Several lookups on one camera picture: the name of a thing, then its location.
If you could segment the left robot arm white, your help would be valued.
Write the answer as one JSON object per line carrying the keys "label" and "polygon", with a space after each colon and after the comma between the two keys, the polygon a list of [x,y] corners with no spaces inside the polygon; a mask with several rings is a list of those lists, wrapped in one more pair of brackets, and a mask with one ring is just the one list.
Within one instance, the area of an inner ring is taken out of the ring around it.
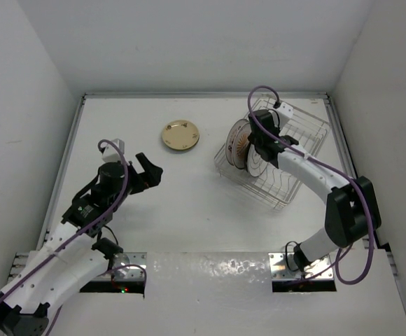
{"label": "left robot arm white", "polygon": [[106,162],[72,199],[60,224],[23,270],[0,290],[0,330],[44,335],[71,296],[111,267],[123,267],[123,248],[101,237],[102,228],[128,195],[158,186],[162,168],[136,154],[141,173],[121,161]]}

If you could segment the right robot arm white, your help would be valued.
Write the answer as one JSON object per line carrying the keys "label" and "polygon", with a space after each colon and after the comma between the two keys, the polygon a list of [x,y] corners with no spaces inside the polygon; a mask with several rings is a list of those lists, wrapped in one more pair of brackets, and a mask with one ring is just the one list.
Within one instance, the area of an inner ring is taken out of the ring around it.
{"label": "right robot arm white", "polygon": [[293,137],[279,136],[276,116],[267,109],[250,112],[249,141],[264,161],[296,177],[325,204],[324,226],[293,250],[293,262],[302,271],[319,258],[370,237],[382,220],[368,178],[351,178],[308,154]]}

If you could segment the metal base plate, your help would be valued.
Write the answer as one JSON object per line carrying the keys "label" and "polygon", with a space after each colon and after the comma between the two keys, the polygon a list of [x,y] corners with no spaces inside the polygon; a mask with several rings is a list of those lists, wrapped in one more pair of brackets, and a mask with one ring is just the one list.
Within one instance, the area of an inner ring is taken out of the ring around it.
{"label": "metal base plate", "polygon": [[147,252],[124,252],[109,261],[108,269],[97,281],[143,282],[147,268]]}
{"label": "metal base plate", "polygon": [[299,281],[309,279],[312,281],[333,281],[331,259],[328,255],[315,260],[300,271],[293,262],[293,252],[268,253],[271,278],[274,282]]}

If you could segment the white plate orange sunburst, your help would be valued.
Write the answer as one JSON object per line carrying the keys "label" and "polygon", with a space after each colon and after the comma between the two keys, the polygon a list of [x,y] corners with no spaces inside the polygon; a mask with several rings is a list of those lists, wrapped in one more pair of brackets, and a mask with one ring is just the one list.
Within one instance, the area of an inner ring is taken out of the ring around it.
{"label": "white plate orange sunburst", "polygon": [[238,169],[244,169],[246,166],[245,160],[248,154],[250,144],[249,135],[251,133],[251,125],[249,122],[242,125],[234,137],[232,143],[232,162]]}

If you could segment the white plate red green text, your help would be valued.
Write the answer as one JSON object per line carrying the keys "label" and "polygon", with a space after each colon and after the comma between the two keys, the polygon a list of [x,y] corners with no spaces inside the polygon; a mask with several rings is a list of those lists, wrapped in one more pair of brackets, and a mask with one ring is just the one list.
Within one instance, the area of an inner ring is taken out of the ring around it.
{"label": "white plate red green text", "polygon": [[237,133],[240,131],[240,129],[248,124],[248,120],[247,119],[239,119],[230,129],[228,136],[227,136],[227,140],[225,142],[225,156],[226,159],[228,161],[228,163],[230,165],[234,165],[233,162],[233,154],[232,154],[232,148],[233,148],[233,143],[235,140],[235,137],[237,136]]}

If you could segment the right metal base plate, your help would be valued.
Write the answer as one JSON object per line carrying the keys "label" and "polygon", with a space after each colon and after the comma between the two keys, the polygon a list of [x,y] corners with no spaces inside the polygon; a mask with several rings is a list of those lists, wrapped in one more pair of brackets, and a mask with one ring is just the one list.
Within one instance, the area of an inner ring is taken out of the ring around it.
{"label": "right metal base plate", "polygon": [[309,279],[312,281],[333,281],[331,259],[328,255],[315,260],[300,271],[293,262],[293,252],[268,253],[271,278],[274,282],[299,281]]}

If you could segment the cream beige plate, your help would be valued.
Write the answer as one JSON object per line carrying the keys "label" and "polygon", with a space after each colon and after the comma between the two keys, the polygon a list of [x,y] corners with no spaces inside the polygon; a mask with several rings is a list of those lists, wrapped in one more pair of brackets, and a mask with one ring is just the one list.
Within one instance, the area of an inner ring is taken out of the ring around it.
{"label": "cream beige plate", "polygon": [[187,151],[197,145],[200,132],[189,120],[174,120],[163,127],[161,138],[166,147],[174,151]]}

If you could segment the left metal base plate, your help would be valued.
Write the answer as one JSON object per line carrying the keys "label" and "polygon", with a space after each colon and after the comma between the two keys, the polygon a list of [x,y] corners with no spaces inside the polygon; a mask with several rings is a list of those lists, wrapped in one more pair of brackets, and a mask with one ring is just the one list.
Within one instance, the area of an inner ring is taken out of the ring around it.
{"label": "left metal base plate", "polygon": [[147,252],[124,252],[109,261],[108,269],[97,281],[143,282],[147,268]]}

